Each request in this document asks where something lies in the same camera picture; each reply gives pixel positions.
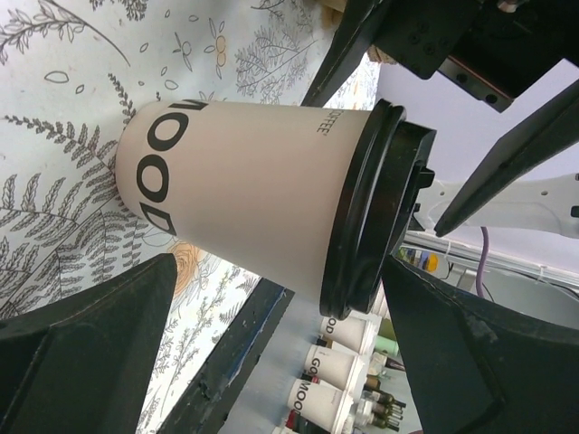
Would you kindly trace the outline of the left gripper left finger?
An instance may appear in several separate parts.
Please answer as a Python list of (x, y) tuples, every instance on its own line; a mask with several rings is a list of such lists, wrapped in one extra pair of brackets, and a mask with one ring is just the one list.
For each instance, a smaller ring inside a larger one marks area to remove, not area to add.
[(133, 433), (176, 283), (159, 254), (1, 323), (1, 431)]

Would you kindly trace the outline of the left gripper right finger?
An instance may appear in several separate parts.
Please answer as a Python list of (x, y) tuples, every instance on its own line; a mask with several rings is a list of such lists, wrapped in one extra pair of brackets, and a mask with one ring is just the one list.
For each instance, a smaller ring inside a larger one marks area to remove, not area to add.
[(394, 257), (384, 290), (425, 433), (575, 433), (578, 332)]

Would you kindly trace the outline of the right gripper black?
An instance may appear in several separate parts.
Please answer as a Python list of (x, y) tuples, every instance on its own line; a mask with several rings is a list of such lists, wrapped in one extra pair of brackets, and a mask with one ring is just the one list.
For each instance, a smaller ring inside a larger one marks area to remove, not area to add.
[[(301, 105), (323, 107), (364, 56), (392, 58), (428, 80), (439, 72), (497, 112), (567, 60), (578, 63), (575, 1), (320, 1), (334, 36)], [(457, 229), (520, 176), (578, 142), (571, 84), (489, 150), (434, 226)]]

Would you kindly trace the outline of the white paper coffee cup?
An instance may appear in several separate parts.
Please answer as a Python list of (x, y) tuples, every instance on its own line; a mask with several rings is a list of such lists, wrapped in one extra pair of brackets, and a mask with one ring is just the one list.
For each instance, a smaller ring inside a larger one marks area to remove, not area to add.
[(365, 110), (184, 99), (133, 117), (123, 203), (159, 230), (319, 300)]

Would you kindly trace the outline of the black plastic cup lid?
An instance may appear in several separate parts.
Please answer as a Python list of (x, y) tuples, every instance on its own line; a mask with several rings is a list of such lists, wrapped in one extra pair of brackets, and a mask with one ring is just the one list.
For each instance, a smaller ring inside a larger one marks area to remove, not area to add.
[(319, 312), (336, 319), (368, 312), (384, 260), (400, 244), (418, 193), (432, 185), (435, 130), (407, 121), (384, 99), (370, 112), (346, 172), (329, 239)]

